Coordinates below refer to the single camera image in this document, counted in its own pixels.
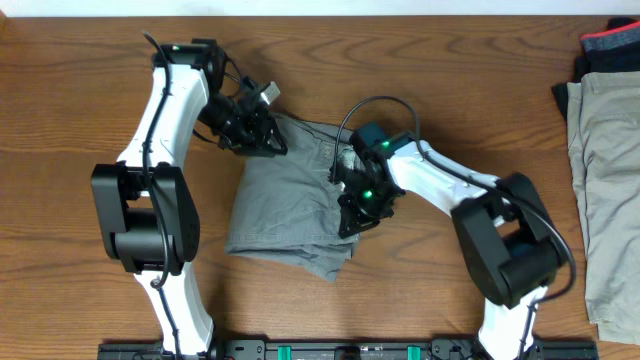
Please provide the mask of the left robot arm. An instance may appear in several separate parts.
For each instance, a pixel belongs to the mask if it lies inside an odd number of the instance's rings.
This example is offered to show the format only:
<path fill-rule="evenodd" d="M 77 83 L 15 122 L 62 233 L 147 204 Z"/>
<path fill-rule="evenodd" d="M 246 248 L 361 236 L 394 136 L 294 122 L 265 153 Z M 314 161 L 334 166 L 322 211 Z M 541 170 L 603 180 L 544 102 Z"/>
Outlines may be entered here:
<path fill-rule="evenodd" d="M 91 188 L 107 255 L 143 286 L 163 331 L 157 343 L 107 343 L 100 359 L 221 359 L 193 261 L 200 220 L 184 176 L 196 124 L 214 144 L 249 157 L 288 148 L 269 107 L 280 91 L 242 74 L 222 93 L 232 60 L 214 39 L 163 44 L 152 57 L 153 86 L 139 126 L 112 164 L 98 164 Z"/>

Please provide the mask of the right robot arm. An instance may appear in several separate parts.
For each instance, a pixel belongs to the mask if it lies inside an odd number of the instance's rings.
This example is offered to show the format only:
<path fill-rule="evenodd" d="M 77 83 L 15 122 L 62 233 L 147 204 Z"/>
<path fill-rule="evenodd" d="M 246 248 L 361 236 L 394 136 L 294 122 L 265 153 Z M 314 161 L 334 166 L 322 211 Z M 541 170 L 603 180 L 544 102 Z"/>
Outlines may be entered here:
<path fill-rule="evenodd" d="M 334 160 L 329 179 L 341 183 L 342 238 L 379 225 L 395 199 L 419 195 L 453 223 L 469 276 L 485 298 L 480 346 L 492 359 L 523 359 L 534 343 L 538 306 L 549 285 L 575 260 L 529 178 L 481 174 L 448 159 L 412 132 L 390 137 L 376 123 L 349 144 L 363 167 Z"/>

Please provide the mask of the grey shorts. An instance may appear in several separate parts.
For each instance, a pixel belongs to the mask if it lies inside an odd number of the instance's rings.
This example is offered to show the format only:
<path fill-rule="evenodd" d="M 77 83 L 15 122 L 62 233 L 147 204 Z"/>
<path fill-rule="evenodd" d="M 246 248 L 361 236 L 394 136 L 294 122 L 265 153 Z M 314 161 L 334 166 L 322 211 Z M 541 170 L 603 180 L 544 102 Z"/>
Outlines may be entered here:
<path fill-rule="evenodd" d="M 348 145 L 351 131 L 275 116 L 284 156 L 246 161 L 233 205 L 225 252 L 302 267 L 334 282 L 360 236 L 338 235 L 343 186 L 329 181 L 333 159 L 361 166 Z"/>

